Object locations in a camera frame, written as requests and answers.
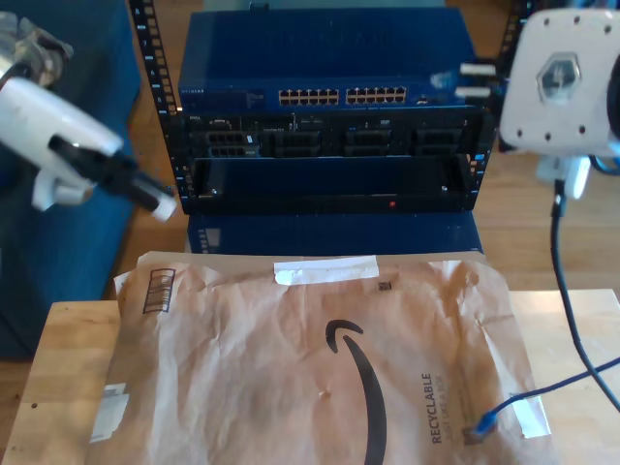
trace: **amazon padded mailer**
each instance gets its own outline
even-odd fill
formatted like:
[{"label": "amazon padded mailer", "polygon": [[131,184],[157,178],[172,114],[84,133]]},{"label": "amazon padded mailer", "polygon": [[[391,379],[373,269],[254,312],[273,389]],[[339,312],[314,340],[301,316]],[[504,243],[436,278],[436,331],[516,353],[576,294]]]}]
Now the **amazon padded mailer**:
[{"label": "amazon padded mailer", "polygon": [[381,266],[282,286],[142,264],[119,296],[107,384],[129,402],[89,465],[552,464],[509,407],[533,387],[508,289],[481,263]]}]

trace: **white robotic arm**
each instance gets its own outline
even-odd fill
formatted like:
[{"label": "white robotic arm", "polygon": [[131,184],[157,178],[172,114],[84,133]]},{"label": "white robotic arm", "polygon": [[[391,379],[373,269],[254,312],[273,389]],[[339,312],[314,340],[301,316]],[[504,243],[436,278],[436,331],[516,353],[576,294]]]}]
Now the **white robotic arm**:
[{"label": "white robotic arm", "polygon": [[174,197],[123,156],[123,139],[29,80],[29,71],[0,51],[0,142],[39,169],[32,204],[82,203],[100,185],[168,220]]},{"label": "white robotic arm", "polygon": [[[578,199],[588,156],[620,156],[620,14],[604,9],[543,10],[530,16],[504,84],[461,87],[464,97],[498,98],[499,136],[512,150],[541,155],[537,176],[561,179]],[[462,75],[497,79],[489,65]]]}]

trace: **wooden table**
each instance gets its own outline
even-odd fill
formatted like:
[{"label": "wooden table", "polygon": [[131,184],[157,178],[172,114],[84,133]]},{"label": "wooden table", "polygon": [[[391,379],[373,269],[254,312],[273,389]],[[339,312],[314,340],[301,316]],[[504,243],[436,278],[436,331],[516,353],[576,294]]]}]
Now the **wooden table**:
[{"label": "wooden table", "polygon": [[[537,386],[584,370],[557,292],[511,293]],[[620,355],[612,291],[574,291],[582,339],[595,364]],[[4,465],[82,465],[118,332],[116,302],[57,303],[49,313]],[[604,374],[620,395],[620,367]],[[620,416],[592,380],[543,398],[565,464],[620,463]]]}]

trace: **blue couch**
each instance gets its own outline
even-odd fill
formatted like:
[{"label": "blue couch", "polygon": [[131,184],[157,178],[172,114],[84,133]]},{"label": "blue couch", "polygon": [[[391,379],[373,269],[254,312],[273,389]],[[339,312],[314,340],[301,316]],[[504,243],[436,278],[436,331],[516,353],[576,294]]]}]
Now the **blue couch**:
[{"label": "blue couch", "polygon": [[[140,91],[132,26],[123,0],[3,0],[0,10],[27,16],[75,56],[54,91],[125,139]],[[34,176],[0,147],[0,357],[34,355],[50,305],[101,298],[133,207],[96,190],[77,207],[30,206]]]}]

